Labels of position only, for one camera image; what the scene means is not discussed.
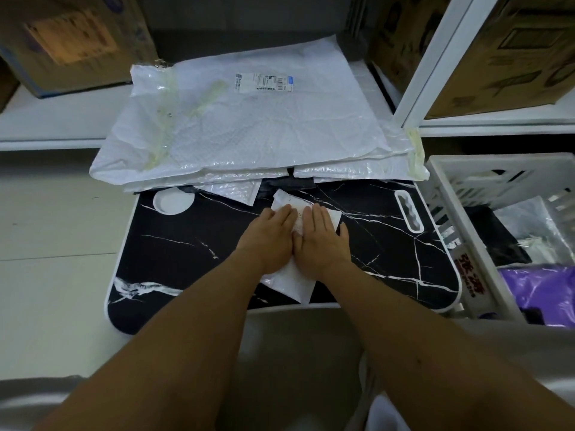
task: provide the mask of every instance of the finger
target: finger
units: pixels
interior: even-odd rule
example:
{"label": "finger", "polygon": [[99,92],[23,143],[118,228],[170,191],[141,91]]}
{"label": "finger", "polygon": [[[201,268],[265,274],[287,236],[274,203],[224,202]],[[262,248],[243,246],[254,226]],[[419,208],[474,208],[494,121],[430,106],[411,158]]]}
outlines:
{"label": "finger", "polygon": [[323,216],[321,215],[321,207],[318,203],[315,203],[312,207],[313,212],[313,226],[316,231],[325,231],[326,226],[323,222]]}
{"label": "finger", "polygon": [[342,222],[339,226],[339,237],[349,245],[349,230],[347,229],[347,225],[345,222]]}
{"label": "finger", "polygon": [[293,231],[291,233],[291,240],[293,242],[293,253],[297,253],[301,251],[302,246],[304,245],[304,238],[303,236],[298,233],[297,231]]}
{"label": "finger", "polygon": [[297,210],[292,209],[284,222],[284,228],[288,231],[291,231],[296,221],[297,221]]}
{"label": "finger", "polygon": [[304,212],[301,215],[301,222],[304,224],[304,236],[309,233],[313,233],[316,227],[313,224],[313,214],[311,207],[305,207]]}
{"label": "finger", "polygon": [[275,212],[272,209],[266,207],[265,209],[262,210],[259,217],[262,219],[270,219],[274,215],[274,213]]}
{"label": "finger", "polygon": [[288,218],[290,213],[291,213],[291,205],[286,204],[284,207],[276,211],[276,214],[274,214],[274,217],[271,218],[271,221],[275,222],[278,225],[282,225]]}
{"label": "finger", "polygon": [[326,225],[326,230],[327,231],[333,231],[335,233],[334,223],[331,222],[331,217],[329,216],[329,212],[323,206],[321,207],[321,215],[324,218],[324,224]]}

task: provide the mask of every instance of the tiled floor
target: tiled floor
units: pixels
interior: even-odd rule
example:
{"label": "tiled floor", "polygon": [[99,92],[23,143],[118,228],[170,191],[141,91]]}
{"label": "tiled floor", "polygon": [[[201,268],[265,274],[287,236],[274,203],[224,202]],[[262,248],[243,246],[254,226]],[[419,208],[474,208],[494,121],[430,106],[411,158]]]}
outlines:
{"label": "tiled floor", "polygon": [[104,298],[134,197],[94,155],[0,153],[0,379],[90,375],[127,340]]}

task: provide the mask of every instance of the marble pattern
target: marble pattern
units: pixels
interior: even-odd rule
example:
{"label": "marble pattern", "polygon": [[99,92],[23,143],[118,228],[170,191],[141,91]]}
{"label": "marble pattern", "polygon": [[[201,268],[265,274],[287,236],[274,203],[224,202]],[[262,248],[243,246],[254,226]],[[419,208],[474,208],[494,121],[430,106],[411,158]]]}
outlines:
{"label": "marble pattern", "polygon": [[[394,194],[399,189],[412,197],[424,225],[420,234],[407,227]],[[342,212],[341,220],[349,228],[352,260],[367,274],[435,311],[444,311],[459,299],[459,276],[413,184],[335,181],[290,193]],[[153,209],[154,192],[140,195],[116,278],[126,284],[183,290],[224,260],[247,225],[272,203],[271,198],[261,199],[248,207],[217,195],[198,195],[190,209],[175,216]],[[110,320],[129,334],[137,332],[173,298],[160,289],[136,295],[137,300],[122,299],[122,293],[111,288],[107,297]],[[327,287],[317,282],[311,303],[334,301]],[[294,303],[260,284],[248,308]]]}

